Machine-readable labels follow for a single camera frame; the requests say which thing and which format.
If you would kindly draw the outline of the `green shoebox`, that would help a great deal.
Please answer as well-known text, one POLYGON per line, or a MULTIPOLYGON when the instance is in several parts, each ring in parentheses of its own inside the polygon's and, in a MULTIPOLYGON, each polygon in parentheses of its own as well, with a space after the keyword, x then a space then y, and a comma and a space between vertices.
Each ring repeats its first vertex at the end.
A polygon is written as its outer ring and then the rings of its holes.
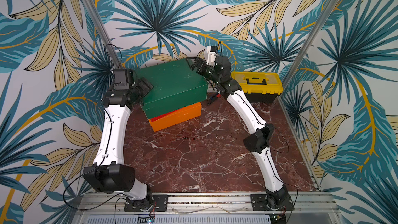
POLYGON ((136 71, 139 78, 147 79, 153 89, 144 97, 142 109, 152 119, 207 98, 208 82, 192 71, 191 59, 180 59, 136 71))

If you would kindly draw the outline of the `red shoebox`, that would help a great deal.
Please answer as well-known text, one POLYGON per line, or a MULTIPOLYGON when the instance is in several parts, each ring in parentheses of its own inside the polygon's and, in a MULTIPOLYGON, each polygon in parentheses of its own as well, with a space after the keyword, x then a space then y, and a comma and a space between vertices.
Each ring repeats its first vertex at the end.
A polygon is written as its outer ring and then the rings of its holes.
POLYGON ((157 121, 157 120, 159 120, 159 119, 162 119, 162 118, 164 118, 164 117, 166 117, 166 116, 168 116, 168 115, 170 115, 170 114, 172 114, 173 112, 169 112, 169 113, 166 113, 166 114, 163 114, 163 115, 159 115, 159 116, 157 116, 157 117, 154 117, 154 118, 151 118, 150 120, 151 120, 151 122, 155 122, 155 121, 157 121))

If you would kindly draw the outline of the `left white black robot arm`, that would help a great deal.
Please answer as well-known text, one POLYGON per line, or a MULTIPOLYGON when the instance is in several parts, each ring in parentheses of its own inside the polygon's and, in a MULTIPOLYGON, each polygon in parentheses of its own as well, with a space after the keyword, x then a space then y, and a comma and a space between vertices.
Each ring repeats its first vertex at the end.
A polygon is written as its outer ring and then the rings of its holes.
POLYGON ((152 90, 152 84, 133 69, 114 69, 114 82, 103 97, 104 126, 96 157, 83 177, 99 193, 121 193, 129 201, 151 203, 150 187, 124 163, 124 140, 132 108, 152 90))

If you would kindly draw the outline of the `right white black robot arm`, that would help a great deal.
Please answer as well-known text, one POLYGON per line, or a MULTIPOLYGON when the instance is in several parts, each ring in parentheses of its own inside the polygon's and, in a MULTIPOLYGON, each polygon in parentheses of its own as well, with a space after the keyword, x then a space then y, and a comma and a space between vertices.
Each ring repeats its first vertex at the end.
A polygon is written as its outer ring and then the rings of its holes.
POLYGON ((215 84, 217 92, 233 106, 246 125, 249 136, 244 139, 244 146, 254 155, 265 186, 266 199, 258 204, 270 211, 294 210, 295 201, 292 200, 272 159, 269 143, 275 128, 260 117, 246 98, 242 87, 232 77, 228 58, 215 56, 204 60, 200 57, 188 57, 186 61, 192 71, 215 84))

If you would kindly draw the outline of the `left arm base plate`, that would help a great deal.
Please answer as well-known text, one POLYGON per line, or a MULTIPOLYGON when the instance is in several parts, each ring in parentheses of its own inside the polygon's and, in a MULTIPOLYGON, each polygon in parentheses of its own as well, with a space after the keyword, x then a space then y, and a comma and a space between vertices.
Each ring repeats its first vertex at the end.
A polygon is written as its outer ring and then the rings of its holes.
POLYGON ((168 195, 147 196, 143 200, 127 200, 124 206, 125 212, 165 212, 169 202, 168 195))

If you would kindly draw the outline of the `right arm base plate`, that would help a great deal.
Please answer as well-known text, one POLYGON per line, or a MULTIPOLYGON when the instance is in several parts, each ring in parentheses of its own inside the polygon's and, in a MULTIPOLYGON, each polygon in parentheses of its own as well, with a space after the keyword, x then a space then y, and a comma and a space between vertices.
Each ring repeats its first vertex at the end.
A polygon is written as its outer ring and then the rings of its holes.
POLYGON ((251 194, 250 202, 254 211, 291 211, 294 210, 290 195, 283 199, 267 194, 251 194))

